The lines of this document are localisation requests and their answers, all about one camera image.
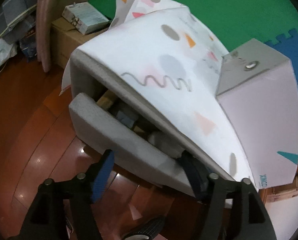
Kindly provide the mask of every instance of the wooden block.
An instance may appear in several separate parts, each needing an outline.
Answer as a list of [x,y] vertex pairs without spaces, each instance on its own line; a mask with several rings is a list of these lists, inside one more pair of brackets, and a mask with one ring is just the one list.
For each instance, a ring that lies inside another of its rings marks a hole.
[[104,110],[108,110],[118,99],[118,96],[111,92],[110,90],[107,90],[103,96],[97,101],[98,106],[100,106]]
[[135,134],[137,134],[138,136],[140,136],[141,138],[147,140],[149,133],[146,133],[144,130],[142,130],[139,126],[135,126],[133,131],[135,132]]

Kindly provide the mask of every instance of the metal screw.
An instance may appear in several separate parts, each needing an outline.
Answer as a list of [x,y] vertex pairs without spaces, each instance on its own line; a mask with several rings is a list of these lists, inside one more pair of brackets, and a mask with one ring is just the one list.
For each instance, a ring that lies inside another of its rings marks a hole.
[[50,185],[51,183],[53,183],[53,179],[51,179],[51,178],[45,179],[45,181],[44,181],[44,184],[47,186]]
[[219,178],[219,175],[218,174],[215,174],[215,173],[210,173],[209,174],[209,177],[210,177],[210,179],[218,179]]
[[248,64],[245,66],[244,70],[245,70],[245,71],[250,71],[250,70],[254,69],[257,65],[259,65],[259,63],[260,63],[260,62],[258,62],[257,60],[252,61],[252,62],[248,63]]
[[78,179],[84,179],[85,177],[86,177],[86,174],[84,174],[83,172],[81,172],[77,175]]
[[242,181],[247,185],[251,184],[251,180],[249,178],[244,178],[244,179],[242,179]]

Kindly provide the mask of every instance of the pink triangle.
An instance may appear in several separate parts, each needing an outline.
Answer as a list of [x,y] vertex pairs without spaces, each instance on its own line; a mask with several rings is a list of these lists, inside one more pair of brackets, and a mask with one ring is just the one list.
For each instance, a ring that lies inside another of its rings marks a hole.
[[140,212],[136,209],[136,207],[132,204],[129,204],[129,208],[130,208],[130,212],[131,212],[131,216],[133,220],[137,220],[142,218],[142,215],[140,214]]
[[212,51],[209,51],[207,55],[214,61],[218,61],[217,57],[215,56],[215,54]]
[[152,8],[154,7],[154,2],[151,0],[141,0],[141,2],[145,3],[149,7],[152,7]]
[[194,112],[194,115],[196,116],[196,120],[198,121],[198,124],[200,125],[204,135],[208,136],[216,126],[215,123],[197,112]]
[[145,15],[145,13],[135,13],[135,12],[133,12],[132,15],[133,15],[134,18],[138,18],[142,15]]

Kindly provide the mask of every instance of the wavy line drawing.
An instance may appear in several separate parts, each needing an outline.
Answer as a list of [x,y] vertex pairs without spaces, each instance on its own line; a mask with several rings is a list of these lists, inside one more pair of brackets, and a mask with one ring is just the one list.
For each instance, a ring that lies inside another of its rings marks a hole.
[[178,85],[175,84],[174,80],[172,78],[170,78],[167,75],[163,76],[163,84],[160,84],[158,80],[156,80],[156,78],[152,75],[147,75],[145,76],[145,82],[142,83],[141,81],[139,81],[133,74],[129,73],[129,72],[124,72],[121,74],[121,76],[125,76],[125,75],[129,75],[131,77],[134,78],[134,80],[139,84],[142,85],[143,87],[147,86],[148,84],[148,79],[151,78],[159,87],[161,88],[165,88],[167,86],[167,78],[170,80],[171,84],[173,85],[173,87],[177,90],[182,90],[182,85],[181,85],[181,81],[183,82],[183,84],[185,85],[185,87],[187,88],[188,92],[192,91],[191,88],[191,80],[188,79],[188,83],[183,79],[183,78],[177,78],[177,82]]

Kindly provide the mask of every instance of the wooden floor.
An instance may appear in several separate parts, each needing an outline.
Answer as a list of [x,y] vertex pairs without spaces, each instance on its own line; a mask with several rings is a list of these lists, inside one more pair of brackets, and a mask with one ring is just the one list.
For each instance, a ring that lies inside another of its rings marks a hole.
[[[22,55],[10,59],[0,73],[0,233],[4,238],[19,233],[37,187],[46,178],[71,179],[99,159],[99,153],[75,136],[68,111],[71,92],[58,96],[62,73],[55,66],[45,74],[40,63],[27,63]],[[163,236],[188,240],[202,207],[118,166],[103,198],[92,205],[104,240],[118,240],[160,214],[168,214]]]

